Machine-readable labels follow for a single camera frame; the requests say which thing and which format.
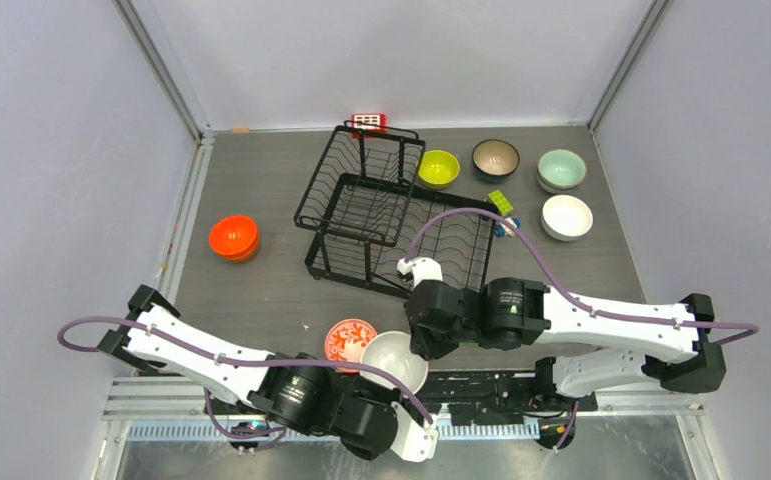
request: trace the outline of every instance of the white bowl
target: white bowl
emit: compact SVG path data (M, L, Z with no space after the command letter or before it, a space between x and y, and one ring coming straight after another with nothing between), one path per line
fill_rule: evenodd
M403 332L385 332L377 335L361 353L361 362L385 370L403 382L412 393L417 393L426 383L429 363L411 353L411 336ZM387 388L394 385L378 375L361 372L361 376Z
M556 240L572 242L591 230L594 216L582 200L570 195L556 195L544 202L541 225Z

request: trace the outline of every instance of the stacked orange bowl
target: stacked orange bowl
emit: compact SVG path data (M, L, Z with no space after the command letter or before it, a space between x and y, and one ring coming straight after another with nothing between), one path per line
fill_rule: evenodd
M252 218L232 215L219 221L208 234L208 244L218 257L243 263L258 251L261 234Z

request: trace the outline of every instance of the dish rack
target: dish rack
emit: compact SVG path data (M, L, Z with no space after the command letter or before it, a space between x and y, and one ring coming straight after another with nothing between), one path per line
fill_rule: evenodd
M387 133L335 127L303 195L294 222L315 231L305 258L315 279L408 298L411 282L397 273L420 228L451 208L496 213L493 204L415 188L425 142L416 132ZM430 227L416 255L441 264L444 281L480 289L485 284L494 221L455 215Z

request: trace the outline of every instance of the bowl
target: bowl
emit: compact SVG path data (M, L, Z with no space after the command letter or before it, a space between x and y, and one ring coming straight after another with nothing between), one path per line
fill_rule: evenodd
M420 162L420 181L426 188L443 190L459 176L459 160L450 152L430 150L423 154Z
M228 261L251 257L258 249L260 239L255 221L244 215L232 215L220 220L208 234L211 249Z
M572 242L588 233L593 224L588 205L570 195L550 197L541 209L541 225L556 240Z
M489 183L502 182L517 170L520 155L510 143L485 140L473 147L473 170L480 179Z
M376 337L373 325L358 318L347 318L332 326L326 334L323 349L327 360L338 362L361 362L361 354ZM339 368L345 373L358 373L358 370Z
M538 183L550 193L559 193L579 185L587 171L579 155L570 150L551 150L538 160Z
M426 383L429 363L411 353L411 336L403 332L380 333L361 354L361 363L385 370L403 382L412 393L417 393ZM386 388L394 385L377 375L361 372L361 376Z

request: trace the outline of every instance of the yellow-green bowl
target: yellow-green bowl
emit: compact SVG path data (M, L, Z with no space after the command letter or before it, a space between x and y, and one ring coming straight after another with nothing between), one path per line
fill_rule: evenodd
M420 162L420 180L432 190L444 190L459 176L459 160L450 152L430 150Z

